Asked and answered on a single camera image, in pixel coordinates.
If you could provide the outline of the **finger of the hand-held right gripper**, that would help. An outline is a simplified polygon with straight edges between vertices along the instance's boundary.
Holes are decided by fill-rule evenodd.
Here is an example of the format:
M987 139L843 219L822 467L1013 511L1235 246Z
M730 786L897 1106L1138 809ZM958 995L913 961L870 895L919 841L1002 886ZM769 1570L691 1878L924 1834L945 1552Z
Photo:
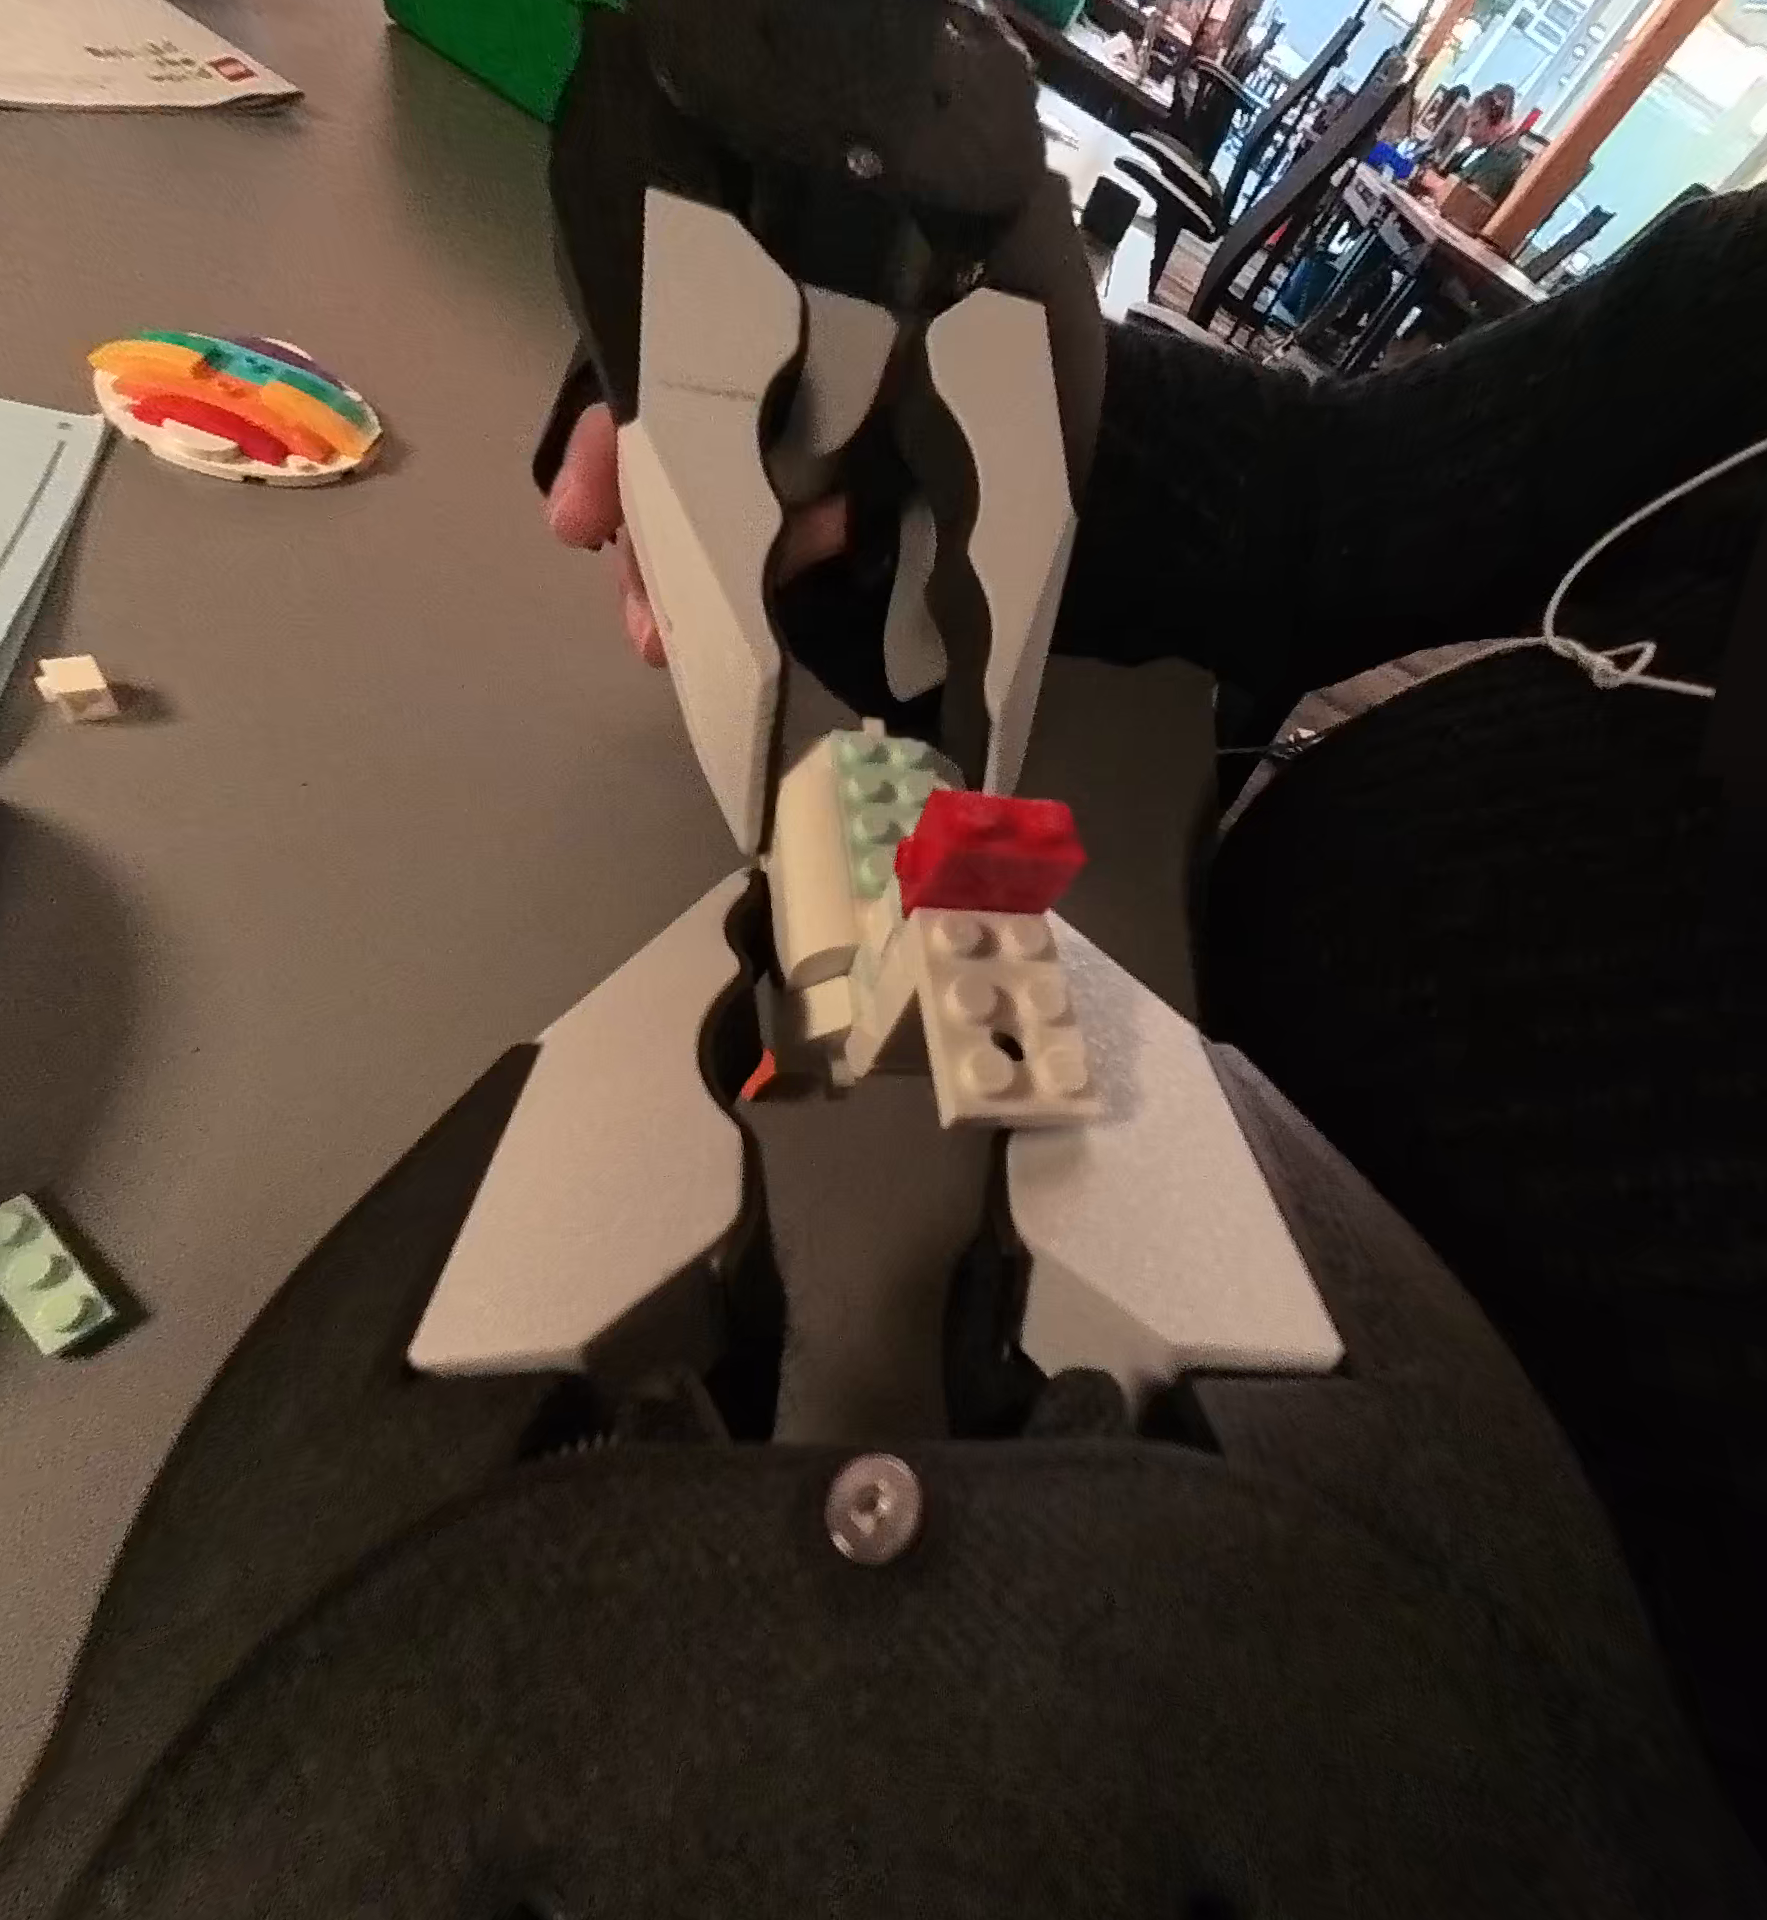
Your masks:
M931 520L923 607L940 648L940 751L967 786L1020 784L1077 530L1045 309L980 286L927 323L904 460Z
M685 738L745 857L767 837L784 680L766 593L784 506L763 415L800 347L800 289L752 233L725 209L647 189L618 488Z

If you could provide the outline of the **green plastic bin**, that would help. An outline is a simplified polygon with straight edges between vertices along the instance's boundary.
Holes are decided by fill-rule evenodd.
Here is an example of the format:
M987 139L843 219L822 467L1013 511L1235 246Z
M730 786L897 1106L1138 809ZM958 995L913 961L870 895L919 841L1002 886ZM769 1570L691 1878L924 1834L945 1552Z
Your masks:
M580 49L584 2L384 2L404 33L491 94L549 124Z

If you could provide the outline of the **light green lego plate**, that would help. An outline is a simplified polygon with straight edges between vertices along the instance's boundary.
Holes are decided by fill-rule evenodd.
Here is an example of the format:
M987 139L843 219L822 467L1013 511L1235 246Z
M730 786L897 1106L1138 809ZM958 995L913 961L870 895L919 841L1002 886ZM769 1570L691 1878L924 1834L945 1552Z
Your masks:
M79 1355L123 1327L110 1292L29 1192L0 1200L0 1305L44 1358Z

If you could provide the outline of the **person's right hand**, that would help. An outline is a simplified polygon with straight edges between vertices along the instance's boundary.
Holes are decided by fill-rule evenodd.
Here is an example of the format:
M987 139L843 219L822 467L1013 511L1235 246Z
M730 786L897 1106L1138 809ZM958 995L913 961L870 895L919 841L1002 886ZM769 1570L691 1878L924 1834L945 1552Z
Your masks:
M588 388L560 394L532 463L546 522L560 544L607 558L630 650L652 667L664 667L655 609L626 534L618 465L608 404Z

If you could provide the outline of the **rainbow lego disc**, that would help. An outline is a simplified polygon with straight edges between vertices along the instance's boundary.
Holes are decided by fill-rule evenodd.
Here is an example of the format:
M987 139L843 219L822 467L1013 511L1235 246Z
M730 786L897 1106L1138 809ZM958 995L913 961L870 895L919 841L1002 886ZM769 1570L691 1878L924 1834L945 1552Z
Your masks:
M317 491L367 469L384 438L354 387L280 340L148 327L85 362L115 433L204 479Z

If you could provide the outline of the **closed white instruction booklet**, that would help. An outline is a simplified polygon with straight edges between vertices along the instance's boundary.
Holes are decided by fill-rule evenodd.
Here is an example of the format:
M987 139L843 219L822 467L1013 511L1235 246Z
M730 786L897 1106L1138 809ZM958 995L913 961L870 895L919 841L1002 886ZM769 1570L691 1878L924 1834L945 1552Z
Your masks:
M164 2L0 2L0 110L279 110L303 92Z

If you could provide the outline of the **wooden support post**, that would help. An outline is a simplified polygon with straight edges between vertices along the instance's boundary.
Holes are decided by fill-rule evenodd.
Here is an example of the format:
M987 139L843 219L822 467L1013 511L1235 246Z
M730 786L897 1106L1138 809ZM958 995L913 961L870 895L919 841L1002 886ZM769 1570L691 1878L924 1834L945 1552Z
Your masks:
M1482 242L1515 257L1531 233L1583 178L1596 151L1664 70L1664 65L1717 8L1717 2L1648 2L1618 34L1583 96L1557 118L1531 161L1482 227Z

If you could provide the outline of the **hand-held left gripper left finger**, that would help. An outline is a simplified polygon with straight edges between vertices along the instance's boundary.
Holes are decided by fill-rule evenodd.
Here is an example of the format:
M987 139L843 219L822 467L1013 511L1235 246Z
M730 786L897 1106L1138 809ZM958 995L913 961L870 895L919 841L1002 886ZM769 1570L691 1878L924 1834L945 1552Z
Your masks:
M766 1043L769 895L726 875L553 1019L415 1325L421 1374L697 1374L774 1432L785 1292L738 1103Z

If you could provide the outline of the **white lego animal model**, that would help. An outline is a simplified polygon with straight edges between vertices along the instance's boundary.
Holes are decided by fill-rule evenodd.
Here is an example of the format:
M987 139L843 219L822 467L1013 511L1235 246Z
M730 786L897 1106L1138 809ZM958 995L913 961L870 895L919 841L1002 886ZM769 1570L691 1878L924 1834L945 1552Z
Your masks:
M945 1128L1094 1118L1052 910L1070 808L958 786L927 743L825 733L779 779L763 860L784 1043L840 1088L924 1069Z

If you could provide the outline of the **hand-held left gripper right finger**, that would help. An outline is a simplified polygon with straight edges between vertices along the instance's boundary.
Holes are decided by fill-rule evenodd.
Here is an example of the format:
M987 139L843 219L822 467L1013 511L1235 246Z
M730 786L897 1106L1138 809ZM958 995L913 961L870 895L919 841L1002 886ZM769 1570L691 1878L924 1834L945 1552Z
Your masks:
M1346 1347L1197 1028L1052 916L1099 1111L983 1128L983 1223L951 1282L951 1427L1017 1430L1096 1371L1135 1417L1192 1374L1323 1378Z

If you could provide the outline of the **person's right forearm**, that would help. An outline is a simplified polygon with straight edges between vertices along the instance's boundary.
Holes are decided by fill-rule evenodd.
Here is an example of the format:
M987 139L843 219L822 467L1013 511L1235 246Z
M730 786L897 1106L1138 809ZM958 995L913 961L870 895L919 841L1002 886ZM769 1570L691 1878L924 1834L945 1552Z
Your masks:
M1118 323L1054 648L1289 701L1519 635L1589 544L1767 438L1767 180L1360 379Z

